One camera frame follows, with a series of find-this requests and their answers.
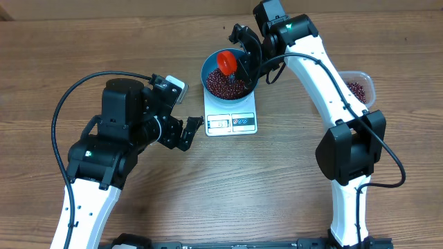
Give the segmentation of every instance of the scoop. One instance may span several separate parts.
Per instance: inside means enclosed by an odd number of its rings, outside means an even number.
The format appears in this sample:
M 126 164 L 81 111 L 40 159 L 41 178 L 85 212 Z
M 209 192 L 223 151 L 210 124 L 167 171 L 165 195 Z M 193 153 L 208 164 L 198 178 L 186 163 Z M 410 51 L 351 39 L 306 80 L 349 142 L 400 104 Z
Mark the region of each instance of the scoop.
M 237 60 L 229 50 L 217 54 L 217 65 L 220 71 L 226 76 L 232 75 L 237 70 Z

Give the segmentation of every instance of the wooden table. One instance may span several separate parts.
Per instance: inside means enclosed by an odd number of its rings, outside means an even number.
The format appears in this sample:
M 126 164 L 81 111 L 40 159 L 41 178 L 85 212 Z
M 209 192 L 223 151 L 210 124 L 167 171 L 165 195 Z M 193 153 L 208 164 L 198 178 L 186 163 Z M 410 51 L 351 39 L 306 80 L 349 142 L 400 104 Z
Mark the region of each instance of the wooden table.
M 312 14 L 339 71 L 372 76 L 387 119 L 385 141 L 406 166 L 406 184 L 371 188 L 367 222 L 396 248 L 443 245 L 443 12 Z M 232 45 L 235 23 L 252 15 L 0 23 L 0 248 L 48 248 L 62 207 L 63 180 L 50 123 L 65 90 L 103 70 L 172 74 L 189 83 L 180 118 L 204 113 L 200 69 Z M 62 108 L 57 140 L 65 162 L 90 117 L 100 113 L 109 77 L 76 89 Z M 318 112 L 285 71 L 255 93 L 258 133 L 208 138 L 190 151 L 150 147 L 139 157 L 102 241 L 134 233 L 154 241 L 268 241 L 326 236 L 329 181 L 314 150 Z M 373 181 L 399 171 L 382 153 Z

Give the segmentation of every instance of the digital scale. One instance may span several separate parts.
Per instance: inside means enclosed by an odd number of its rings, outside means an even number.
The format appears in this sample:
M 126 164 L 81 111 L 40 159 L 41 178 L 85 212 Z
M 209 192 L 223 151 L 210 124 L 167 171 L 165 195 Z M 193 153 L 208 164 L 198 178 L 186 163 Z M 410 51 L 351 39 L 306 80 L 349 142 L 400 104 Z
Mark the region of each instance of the digital scale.
M 220 102 L 204 89 L 205 130 L 208 136 L 232 136 L 257 133 L 254 92 L 236 103 Z
M 257 133 L 257 112 L 254 91 L 238 100 L 223 100 L 215 97 L 206 88 L 206 78 L 217 68 L 217 54 L 229 50 L 236 58 L 244 51 L 227 48 L 213 53 L 201 68 L 201 83 L 204 86 L 205 130 L 208 136 L 232 136 Z

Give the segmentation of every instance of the transparent bowl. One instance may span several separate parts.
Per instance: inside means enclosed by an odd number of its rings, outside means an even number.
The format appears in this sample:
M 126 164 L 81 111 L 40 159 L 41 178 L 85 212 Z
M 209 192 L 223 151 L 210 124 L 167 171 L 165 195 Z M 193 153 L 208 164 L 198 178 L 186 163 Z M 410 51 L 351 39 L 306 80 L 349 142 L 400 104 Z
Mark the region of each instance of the transparent bowl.
M 338 74 L 345 83 L 357 82 L 363 87 L 366 94 L 366 108 L 369 109 L 375 103 L 377 96 L 375 95 L 374 82 L 367 73 L 361 71 L 341 71 Z

